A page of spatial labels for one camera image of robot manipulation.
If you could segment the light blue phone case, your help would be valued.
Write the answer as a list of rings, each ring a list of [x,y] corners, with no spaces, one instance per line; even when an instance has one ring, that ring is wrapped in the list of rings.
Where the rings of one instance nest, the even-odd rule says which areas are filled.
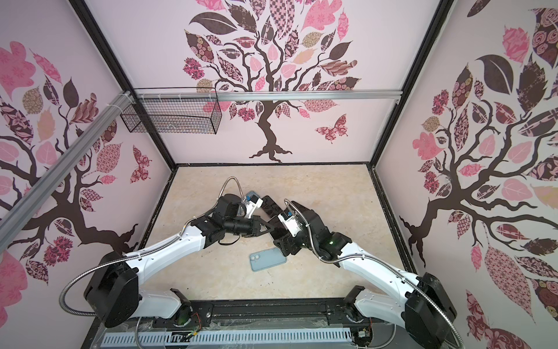
[[[258,272],[286,263],[287,257],[283,255],[279,248],[274,247],[272,249],[250,254],[249,261],[251,270],[253,272]]]

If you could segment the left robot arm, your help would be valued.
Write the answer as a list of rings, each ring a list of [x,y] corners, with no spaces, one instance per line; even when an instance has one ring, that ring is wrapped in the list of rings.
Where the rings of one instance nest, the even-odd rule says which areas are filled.
[[[273,200],[252,193],[245,199],[234,194],[221,196],[213,208],[186,223],[183,230],[151,247],[130,254],[112,252],[101,260],[84,292],[84,297],[107,328],[131,318],[171,319],[184,327],[193,314],[191,302],[178,289],[147,292],[141,286],[158,272],[200,252],[232,234],[253,238],[274,231],[274,227],[254,214],[263,209],[272,215]]]

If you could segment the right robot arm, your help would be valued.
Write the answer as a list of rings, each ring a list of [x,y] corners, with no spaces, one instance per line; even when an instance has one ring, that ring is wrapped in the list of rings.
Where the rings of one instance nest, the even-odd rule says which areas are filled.
[[[286,201],[281,209],[270,197],[262,206],[276,226],[274,243],[286,256],[311,251],[321,263],[352,272],[380,293],[355,287],[346,308],[353,321],[374,318],[403,328],[422,348],[464,348],[454,325],[456,308],[441,281],[392,266],[372,255],[350,237],[332,232],[312,209]]]

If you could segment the black phone purple edge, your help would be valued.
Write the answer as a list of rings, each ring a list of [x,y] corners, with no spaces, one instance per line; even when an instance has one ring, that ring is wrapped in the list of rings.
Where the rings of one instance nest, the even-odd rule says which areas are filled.
[[[280,213],[283,212],[283,209],[281,209],[270,196],[264,196],[262,200],[263,204],[261,208],[270,219],[277,217]]]

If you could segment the light blue case far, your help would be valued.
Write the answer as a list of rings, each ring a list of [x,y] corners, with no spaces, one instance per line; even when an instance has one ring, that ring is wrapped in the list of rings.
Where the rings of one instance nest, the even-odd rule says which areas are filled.
[[[250,190],[245,196],[245,200],[247,202],[257,203],[259,199],[260,199],[260,196],[253,190]]]

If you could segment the black base frame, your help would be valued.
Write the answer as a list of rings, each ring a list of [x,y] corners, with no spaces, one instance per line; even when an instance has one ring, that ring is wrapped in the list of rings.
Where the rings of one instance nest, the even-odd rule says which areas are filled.
[[[351,343],[258,344],[235,346],[179,346],[165,348],[422,348],[403,328],[374,318],[353,321],[346,298],[307,298],[278,300],[199,300],[191,303],[193,314],[184,327],[172,320],[135,318],[106,328],[96,321],[84,340],[83,348],[99,348],[109,332],[188,331],[192,335],[209,330],[279,330],[348,328]]]

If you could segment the aluminium rail back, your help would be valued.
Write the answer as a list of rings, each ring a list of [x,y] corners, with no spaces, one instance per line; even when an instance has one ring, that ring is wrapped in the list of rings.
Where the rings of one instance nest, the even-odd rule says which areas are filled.
[[[399,100],[400,90],[346,90],[346,91],[295,91],[295,92],[155,92],[136,91],[139,99],[193,99],[215,101],[279,101],[279,100]]]

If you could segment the aluminium rail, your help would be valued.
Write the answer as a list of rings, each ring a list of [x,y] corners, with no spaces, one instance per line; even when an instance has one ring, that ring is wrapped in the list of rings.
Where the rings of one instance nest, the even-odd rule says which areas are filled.
[[[96,139],[132,102],[133,97],[129,91],[118,94],[113,101],[107,104],[107,107],[85,130],[84,134],[47,170],[28,194],[23,196],[15,207],[3,217],[1,221],[1,251],[6,250],[36,211],[62,183],[65,176],[74,169],[81,157],[93,146]]]
[[[399,100],[400,90],[346,90],[346,91],[295,91],[295,92],[155,92],[136,91],[139,99],[193,99],[215,101],[279,101],[279,100]]]

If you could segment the aluminium rail left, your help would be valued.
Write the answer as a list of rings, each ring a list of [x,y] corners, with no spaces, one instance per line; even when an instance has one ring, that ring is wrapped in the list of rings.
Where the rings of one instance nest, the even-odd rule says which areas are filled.
[[[3,217],[1,221],[1,251],[6,250],[36,211],[62,183],[65,176],[74,169],[81,157],[93,146],[96,139],[132,102],[133,97],[129,91],[118,94],[113,101],[107,104],[107,107],[85,130],[84,134],[47,170],[28,194],[23,196],[15,207]]]

